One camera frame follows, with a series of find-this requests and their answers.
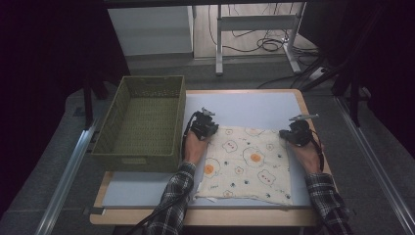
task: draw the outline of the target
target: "plaid sleeve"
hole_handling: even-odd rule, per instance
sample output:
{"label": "plaid sleeve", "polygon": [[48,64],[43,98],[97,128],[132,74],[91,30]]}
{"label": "plaid sleeve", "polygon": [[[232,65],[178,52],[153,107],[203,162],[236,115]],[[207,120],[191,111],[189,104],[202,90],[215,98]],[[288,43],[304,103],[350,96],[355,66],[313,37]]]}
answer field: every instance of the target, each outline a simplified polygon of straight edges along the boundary
{"label": "plaid sleeve", "polygon": [[313,173],[305,178],[311,203],[336,234],[353,234],[348,225],[347,208],[336,192],[333,177],[326,173]]}
{"label": "plaid sleeve", "polygon": [[[155,208],[157,211],[163,205],[177,198],[182,197],[186,192],[190,192],[193,187],[193,176],[196,166],[190,163],[183,163],[178,172],[171,177],[164,189],[159,205]],[[187,204],[190,200],[186,195],[169,209],[156,215],[148,221],[146,234],[180,234],[183,228],[183,219],[186,214]]]}

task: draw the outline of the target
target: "wire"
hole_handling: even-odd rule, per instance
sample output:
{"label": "wire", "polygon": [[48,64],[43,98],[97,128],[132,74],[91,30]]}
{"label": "wire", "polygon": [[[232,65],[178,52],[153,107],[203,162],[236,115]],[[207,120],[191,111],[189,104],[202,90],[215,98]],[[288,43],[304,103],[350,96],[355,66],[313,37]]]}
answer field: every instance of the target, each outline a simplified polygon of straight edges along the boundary
{"label": "wire", "polygon": [[302,60],[301,60],[301,58],[304,58],[304,57],[310,57],[310,56],[298,56],[298,57],[297,57],[298,62],[299,62],[300,64],[304,65],[304,66],[307,66],[307,67],[311,66],[311,65],[312,65],[312,63],[311,63],[311,64],[306,64],[304,61],[302,61]]}
{"label": "wire", "polygon": [[[174,176],[176,176],[176,175],[178,175],[178,174],[181,174],[181,175],[184,175],[185,177],[187,177],[187,175],[185,175],[184,173],[177,172],[175,175],[171,176],[171,178],[174,177]],[[138,222],[125,235],[132,235],[132,234],[134,234],[134,232],[137,231],[138,228],[144,226],[144,224],[146,224],[146,222],[148,222],[149,220],[153,219],[156,215],[160,214],[161,212],[164,212],[164,211],[168,210],[173,205],[175,205],[177,202],[185,199],[189,195],[189,193],[192,191],[192,189],[193,189],[194,181],[191,180],[190,183],[191,183],[191,185],[188,188],[188,191],[184,191],[183,194],[180,195],[179,197],[177,197],[175,199],[172,199],[172,200],[166,202],[164,205],[160,205],[159,208],[154,209],[153,212],[150,215],[148,215],[143,220],[141,220],[140,222]]]}
{"label": "wire", "polygon": [[[317,60],[315,60],[312,64],[311,64],[311,66],[309,66],[309,67],[307,67],[307,69],[305,69],[305,71],[304,71],[304,73],[303,74],[306,74],[306,77],[305,78],[309,78],[309,74],[312,72],[312,71],[314,71],[317,67],[320,67],[321,66],[321,64],[323,64],[323,62],[324,62],[324,58],[322,58],[322,57],[319,57],[319,58],[317,58]],[[298,87],[298,89],[300,89],[303,85],[304,85],[304,83],[306,82],[306,79],[304,79],[303,81],[302,81],[302,83],[300,84],[300,86]]]}
{"label": "wire", "polygon": [[277,5],[278,5],[278,3],[275,5],[274,15],[279,15],[280,14],[280,8],[281,8],[282,3],[280,3],[280,5],[278,6],[278,9],[277,9]]}
{"label": "wire", "polygon": [[293,89],[293,87],[294,87],[294,85],[297,83],[297,81],[298,80],[300,80],[300,78],[302,78],[304,75],[306,75],[306,74],[308,74],[312,69],[315,69],[319,64],[321,64],[321,59],[320,58],[318,58],[317,60],[315,60],[312,64],[311,64],[311,66],[309,66],[309,67],[307,67],[302,73],[301,73],[301,75],[300,76],[298,76],[294,81],[293,81],[293,83],[291,84],[291,86],[290,86],[290,89]]}
{"label": "wire", "polygon": [[[228,5],[228,13],[229,13],[229,15],[231,15],[231,13],[230,13],[230,6],[229,6],[229,5]],[[208,14],[208,31],[209,31],[209,34],[210,34],[210,38],[211,38],[212,42],[213,42],[215,45],[217,45],[216,41],[213,39],[213,34],[212,34],[212,32],[211,32],[211,22],[210,22],[210,5],[208,6],[208,9],[207,9],[207,14]],[[246,34],[252,33],[252,32],[254,32],[254,31],[256,31],[256,30],[251,30],[251,31],[248,31],[248,32],[245,32],[245,33],[239,34],[239,35],[235,35],[234,31],[232,31],[232,34],[233,34],[235,37],[240,37],[240,36],[243,36],[243,35],[246,35]],[[262,48],[264,51],[267,51],[267,52],[271,52],[271,53],[272,53],[272,52],[276,52],[276,51],[278,51],[281,47],[283,47],[283,45],[284,45],[284,43],[285,43],[285,42],[283,42],[283,41],[281,41],[281,40],[278,40],[278,39],[269,38],[269,37],[268,37],[268,35],[269,35],[269,31],[270,31],[270,30],[267,30],[267,31],[265,32],[264,36],[263,36],[261,39],[258,39],[258,41],[256,42],[256,48],[253,48],[252,50],[241,50],[241,49],[237,49],[237,48],[230,47],[230,46],[225,46],[225,45],[222,45],[222,48],[228,48],[228,49],[231,49],[231,50],[234,50],[234,51],[238,51],[238,52],[243,52],[243,53],[249,53],[249,52],[257,51],[257,50],[259,50],[259,49],[261,49],[261,48]]]}
{"label": "wire", "polygon": [[269,83],[272,83],[272,82],[276,82],[276,81],[280,81],[280,80],[284,80],[284,79],[289,79],[289,78],[293,78],[293,77],[295,77],[295,76],[283,76],[283,77],[275,78],[273,80],[265,81],[264,83],[260,84],[256,89],[260,89],[262,86],[264,86],[266,84],[269,84]]}
{"label": "wire", "polygon": [[293,10],[294,3],[291,4],[290,13]]}

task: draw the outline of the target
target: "table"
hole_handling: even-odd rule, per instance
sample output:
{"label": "table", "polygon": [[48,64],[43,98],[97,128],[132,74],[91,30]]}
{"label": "table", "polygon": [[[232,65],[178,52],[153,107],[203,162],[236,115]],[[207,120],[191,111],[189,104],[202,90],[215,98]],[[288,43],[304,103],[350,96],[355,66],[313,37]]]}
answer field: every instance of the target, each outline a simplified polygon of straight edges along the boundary
{"label": "table", "polygon": [[[293,93],[302,114],[308,114],[301,93],[294,89],[270,90],[195,90],[187,94],[265,94]],[[331,173],[325,161],[324,172]],[[113,173],[106,172],[98,192],[94,208],[101,209]],[[93,224],[133,225],[150,214],[152,210],[105,209],[103,213],[91,214]],[[314,226],[317,216],[312,207],[292,207],[284,209],[188,209],[185,225],[203,226]]]}
{"label": "table", "polygon": [[301,69],[293,54],[293,45],[300,27],[305,2],[301,2],[299,10],[294,15],[277,16],[237,16],[222,17],[221,5],[217,6],[217,38],[216,38],[216,75],[223,75],[222,32],[232,30],[270,30],[290,29],[289,38],[282,38],[283,48],[294,74],[300,74]]}

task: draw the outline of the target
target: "cartoon print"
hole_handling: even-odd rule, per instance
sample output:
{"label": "cartoon print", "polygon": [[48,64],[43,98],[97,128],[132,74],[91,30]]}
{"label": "cartoon print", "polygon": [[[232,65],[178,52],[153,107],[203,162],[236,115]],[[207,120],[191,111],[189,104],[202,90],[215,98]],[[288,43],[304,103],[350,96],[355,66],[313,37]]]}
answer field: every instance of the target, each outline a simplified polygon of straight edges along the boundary
{"label": "cartoon print", "polygon": [[204,177],[207,178],[213,178],[214,176],[217,176],[220,171],[220,163],[218,160],[213,158],[207,158],[205,162],[205,168],[204,168]]}
{"label": "cartoon print", "polygon": [[226,141],[226,142],[222,145],[222,147],[226,150],[226,153],[232,153],[232,152],[237,151],[237,149],[238,149],[238,145],[237,145],[237,144],[236,144],[236,142],[235,142],[235,141],[233,141],[233,140],[228,140],[228,141]]}
{"label": "cartoon print", "polygon": [[208,145],[198,197],[252,198],[291,205],[290,167],[286,149],[279,143],[279,131],[219,128]]}
{"label": "cartoon print", "polygon": [[235,168],[235,173],[242,174],[243,172],[244,172],[244,170],[242,168],[240,168],[239,166]]}
{"label": "cartoon print", "polygon": [[233,193],[229,190],[226,190],[225,192],[223,192],[223,197],[225,198],[232,198],[233,197]]}
{"label": "cartoon print", "polygon": [[273,144],[267,144],[266,149],[269,150],[269,151],[272,151],[274,149],[274,145]]}
{"label": "cartoon print", "polygon": [[255,129],[255,128],[245,128],[245,132],[249,134],[250,136],[258,136],[260,135],[264,130],[262,129]]}
{"label": "cartoon print", "polygon": [[247,165],[261,167],[264,164],[265,156],[257,148],[250,147],[244,150],[243,157]]}
{"label": "cartoon print", "polygon": [[272,185],[276,179],[267,169],[260,171],[257,176],[258,179],[266,185]]}

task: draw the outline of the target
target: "wicker basket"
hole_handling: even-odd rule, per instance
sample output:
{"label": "wicker basket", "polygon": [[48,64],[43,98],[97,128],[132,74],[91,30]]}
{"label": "wicker basket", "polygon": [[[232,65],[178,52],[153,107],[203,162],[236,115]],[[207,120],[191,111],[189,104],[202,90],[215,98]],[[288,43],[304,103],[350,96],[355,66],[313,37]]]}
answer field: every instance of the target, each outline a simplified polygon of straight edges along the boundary
{"label": "wicker basket", "polygon": [[176,171],[185,103],[183,76],[125,76],[92,156],[106,170]]}

